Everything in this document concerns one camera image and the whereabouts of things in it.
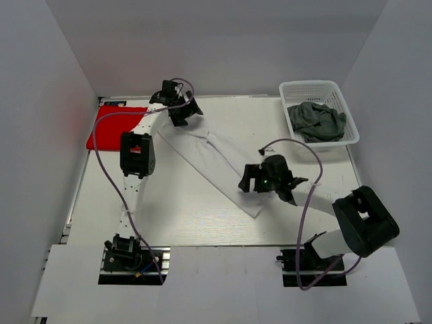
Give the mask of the dark grey t-shirt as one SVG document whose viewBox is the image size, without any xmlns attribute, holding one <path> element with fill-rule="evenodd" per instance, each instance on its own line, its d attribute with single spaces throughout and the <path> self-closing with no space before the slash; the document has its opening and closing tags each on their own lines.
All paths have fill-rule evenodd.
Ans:
<svg viewBox="0 0 432 324">
<path fill-rule="evenodd" d="M 293 130 L 306 142 L 337 142 L 344 137 L 347 122 L 345 113 L 327 105 L 303 102 L 287 108 Z"/>
</svg>

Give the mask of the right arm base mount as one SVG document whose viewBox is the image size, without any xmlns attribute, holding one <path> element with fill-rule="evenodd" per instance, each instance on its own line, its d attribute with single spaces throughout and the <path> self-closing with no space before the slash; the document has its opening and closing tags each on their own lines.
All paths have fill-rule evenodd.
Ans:
<svg viewBox="0 0 432 324">
<path fill-rule="evenodd" d="M 283 286 L 285 288 L 297 288 L 296 280 L 296 250 L 294 248 L 282 249 L 276 256 L 276 261 L 281 264 Z M 346 276 L 343 275 L 345 266 L 338 256 L 327 259 L 315 260 L 303 249 L 300 250 L 300 278 L 303 286 L 308 286 L 313 280 L 324 272 L 332 263 L 337 261 L 335 267 L 315 284 L 315 287 L 342 287 L 347 286 Z"/>
</svg>

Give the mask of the white t-shirt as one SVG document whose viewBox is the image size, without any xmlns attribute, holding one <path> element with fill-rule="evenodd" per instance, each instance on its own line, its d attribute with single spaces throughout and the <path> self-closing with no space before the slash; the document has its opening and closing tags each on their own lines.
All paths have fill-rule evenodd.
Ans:
<svg viewBox="0 0 432 324">
<path fill-rule="evenodd" d="M 169 120 L 161 126 L 159 135 L 237 207 L 254 219 L 259 215 L 269 195 L 243 192 L 238 187 L 245 166 L 262 161 L 258 153 L 247 152 L 241 141 L 204 117 L 194 117 L 187 126 L 178 127 Z"/>
</svg>

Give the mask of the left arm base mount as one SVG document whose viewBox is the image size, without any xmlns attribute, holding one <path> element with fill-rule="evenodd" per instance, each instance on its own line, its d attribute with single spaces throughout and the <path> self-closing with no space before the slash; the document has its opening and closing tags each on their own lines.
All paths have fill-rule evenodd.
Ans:
<svg viewBox="0 0 432 324">
<path fill-rule="evenodd" d="M 138 238 L 119 235 L 105 241 L 104 245 L 99 285 L 160 286 L 165 281 L 169 271 L 169 248 L 149 250 Z"/>
</svg>

